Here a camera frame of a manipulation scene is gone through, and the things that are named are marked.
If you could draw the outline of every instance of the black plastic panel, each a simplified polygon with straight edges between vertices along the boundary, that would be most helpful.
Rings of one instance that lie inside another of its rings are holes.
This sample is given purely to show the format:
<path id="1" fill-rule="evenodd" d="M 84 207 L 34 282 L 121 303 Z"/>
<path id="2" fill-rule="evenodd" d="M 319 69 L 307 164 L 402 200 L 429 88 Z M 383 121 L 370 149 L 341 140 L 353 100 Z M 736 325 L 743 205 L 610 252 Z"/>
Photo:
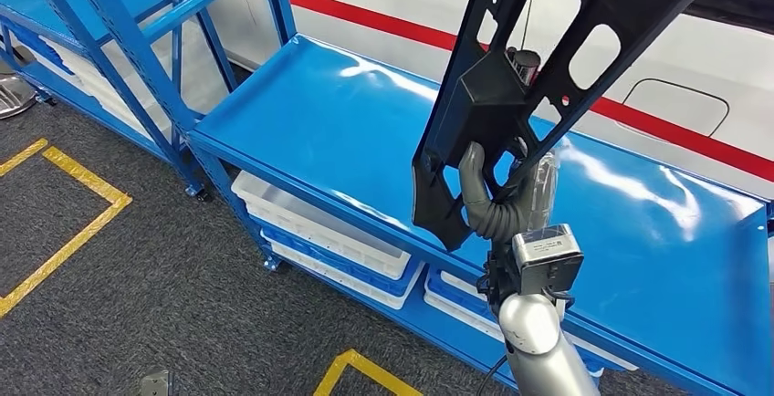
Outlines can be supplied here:
<path id="1" fill-rule="evenodd" d="M 692 0 L 581 0 L 580 12 L 529 87 L 506 58 L 507 40 L 526 1 L 468 1 L 444 81 L 413 157 L 413 221 L 450 250 L 462 244 L 469 230 L 461 200 L 445 187 L 444 167 L 456 167 L 467 145 L 480 143 L 486 153 L 486 183 L 497 201 L 507 199 L 528 169 Z M 487 10 L 497 22 L 497 31 L 484 47 L 477 35 Z M 597 25 L 606 25 L 617 35 L 621 50 L 588 89 L 581 89 L 570 76 L 570 61 Z M 528 119 L 544 98 L 561 120 L 541 141 Z M 527 146 L 526 154 L 518 146 L 521 142 Z M 499 186 L 494 165 L 505 151 L 519 158 L 520 165 Z"/>

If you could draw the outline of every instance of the red stripe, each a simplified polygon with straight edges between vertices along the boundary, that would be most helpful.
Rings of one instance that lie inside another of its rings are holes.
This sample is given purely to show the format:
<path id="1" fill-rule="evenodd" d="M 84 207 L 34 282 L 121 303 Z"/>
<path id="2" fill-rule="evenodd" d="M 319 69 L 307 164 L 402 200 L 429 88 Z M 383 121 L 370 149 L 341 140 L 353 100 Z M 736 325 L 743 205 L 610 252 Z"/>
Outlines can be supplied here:
<path id="1" fill-rule="evenodd" d="M 605 97 L 598 99 L 591 110 L 637 130 L 652 134 L 657 138 L 774 182 L 774 162 L 749 151 L 741 150 Z"/>
<path id="2" fill-rule="evenodd" d="M 440 47 L 441 49 L 451 51 L 455 45 L 455 35 L 453 34 L 341 1 L 290 0 L 290 2 L 295 6 L 300 6 L 316 13 L 405 37 L 432 47 Z M 698 152 L 726 165 L 774 182 L 774 162 L 751 152 L 716 141 L 703 134 L 675 125 L 672 122 L 661 120 L 637 109 L 624 106 L 611 99 L 599 99 L 591 107 L 591 111 L 688 150 Z"/>

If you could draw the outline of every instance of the gray carpet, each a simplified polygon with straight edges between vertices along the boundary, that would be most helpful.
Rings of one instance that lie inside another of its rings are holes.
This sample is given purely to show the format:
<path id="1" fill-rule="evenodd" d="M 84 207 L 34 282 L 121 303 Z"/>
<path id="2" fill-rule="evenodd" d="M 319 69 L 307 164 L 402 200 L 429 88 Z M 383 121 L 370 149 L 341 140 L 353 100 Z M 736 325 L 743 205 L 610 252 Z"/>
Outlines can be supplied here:
<path id="1" fill-rule="evenodd" d="M 224 203 L 187 197 L 169 166 L 75 110 L 37 105 L 0 133 L 0 162 L 45 137 L 133 198 L 0 319 L 0 393 L 136 394 L 168 368 L 180 394 L 311 394 L 348 349 L 425 394 L 483 378 L 298 270 L 268 273 Z M 39 155 L 0 178 L 0 295 L 104 209 L 68 179 Z M 386 394 L 350 368 L 334 390 Z M 639 372 L 606 372 L 601 390 L 676 392 Z"/>

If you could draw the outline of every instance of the white wall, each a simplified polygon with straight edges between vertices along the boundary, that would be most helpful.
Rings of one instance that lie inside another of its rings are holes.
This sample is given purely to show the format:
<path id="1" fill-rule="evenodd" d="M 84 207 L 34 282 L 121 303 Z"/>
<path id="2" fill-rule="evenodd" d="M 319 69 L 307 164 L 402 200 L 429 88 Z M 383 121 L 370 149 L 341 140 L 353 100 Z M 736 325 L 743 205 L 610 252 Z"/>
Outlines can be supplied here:
<path id="1" fill-rule="evenodd" d="M 389 16 L 456 34 L 467 0 L 338 0 Z M 569 23 L 573 0 L 534 0 L 529 19 L 526 47 L 548 52 L 562 24 Z M 438 47 L 417 43 L 365 26 L 344 22 L 294 6 L 298 31 L 347 48 L 427 78 L 440 80 L 449 53 Z M 210 12 L 228 52 L 250 67 L 262 64 L 277 50 L 278 42 L 266 0 L 219 0 Z M 524 18 L 514 31 L 511 44 L 519 47 Z M 591 42 L 586 66 L 600 64 L 608 57 L 609 39 Z M 704 132 L 718 141 L 774 160 L 774 36 L 714 23 L 691 16 L 679 16 L 654 44 L 606 93 L 624 101 L 641 79 L 659 78 L 677 83 L 698 94 L 686 99 L 687 89 L 664 89 L 646 85 L 625 104 L 659 118 Z M 551 112 L 539 114 L 551 119 Z M 575 130 L 590 134 L 625 149 L 637 151 L 662 162 L 705 175 L 751 193 L 774 198 L 774 183 L 742 172 L 721 162 L 654 139 L 601 115 L 589 112 Z"/>

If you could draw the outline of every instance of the yellow floor tape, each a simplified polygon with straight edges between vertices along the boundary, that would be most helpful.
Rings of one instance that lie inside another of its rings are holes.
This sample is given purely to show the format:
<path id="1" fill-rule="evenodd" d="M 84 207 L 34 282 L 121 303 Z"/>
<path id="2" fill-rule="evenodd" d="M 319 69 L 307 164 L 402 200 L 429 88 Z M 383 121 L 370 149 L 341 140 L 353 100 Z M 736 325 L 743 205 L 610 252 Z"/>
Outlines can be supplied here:
<path id="1" fill-rule="evenodd" d="M 24 151 L 12 157 L 11 160 L 0 165 L 0 177 L 3 177 L 4 175 L 8 174 L 9 171 L 19 166 L 19 163 L 29 159 L 30 157 L 35 155 L 36 152 L 42 150 L 46 145 L 48 145 L 48 141 L 46 141 L 45 139 L 39 139 L 37 142 L 26 147 Z"/>
<path id="2" fill-rule="evenodd" d="M 44 148 L 48 142 L 45 139 L 35 142 L 26 150 L 14 156 L 10 161 L 0 165 L 0 176 L 5 175 L 14 169 L 19 163 L 28 159 L 36 152 Z M 109 183 L 100 179 L 99 176 L 84 168 L 80 163 L 70 159 L 67 154 L 55 147 L 43 151 L 43 157 L 49 159 L 59 169 L 68 173 L 73 178 L 83 183 L 91 191 L 99 194 L 102 198 L 110 202 L 110 207 L 94 219 L 89 225 L 76 234 L 65 245 L 62 246 L 53 256 L 51 256 L 40 268 L 35 270 L 30 277 L 19 284 L 7 297 L 0 297 L 0 318 L 18 304 L 30 291 L 35 289 L 46 277 L 61 266 L 69 257 L 71 257 L 79 248 L 81 248 L 92 236 L 94 236 L 105 224 L 115 218 L 119 212 L 131 203 L 131 197 L 122 193 Z"/>
<path id="3" fill-rule="evenodd" d="M 392 391 L 397 395 L 422 396 L 422 393 L 417 391 L 414 387 L 395 378 L 389 371 L 382 369 L 371 360 L 363 357 L 360 353 L 355 351 L 355 349 L 349 349 L 333 360 L 333 363 L 330 364 L 328 371 L 325 373 L 325 376 L 315 390 L 314 396 L 330 395 L 333 391 L 333 387 L 336 386 L 336 382 L 341 378 L 341 374 L 344 372 L 347 365 L 351 365 L 364 375 L 381 384 L 385 389 Z"/>

